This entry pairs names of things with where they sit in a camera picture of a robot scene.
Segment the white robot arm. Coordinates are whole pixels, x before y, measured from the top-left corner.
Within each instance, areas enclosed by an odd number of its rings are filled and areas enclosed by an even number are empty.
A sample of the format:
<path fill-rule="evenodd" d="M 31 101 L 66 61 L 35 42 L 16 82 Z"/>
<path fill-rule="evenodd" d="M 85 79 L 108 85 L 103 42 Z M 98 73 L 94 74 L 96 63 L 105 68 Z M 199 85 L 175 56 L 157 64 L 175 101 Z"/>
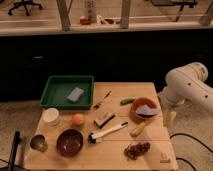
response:
<path fill-rule="evenodd" d="M 185 100 L 213 114 L 213 88 L 205 84 L 207 78 L 208 70 L 200 62 L 172 69 L 166 74 L 166 86 L 159 94 L 166 127 L 170 127 L 176 117 L 174 107 L 182 105 Z"/>

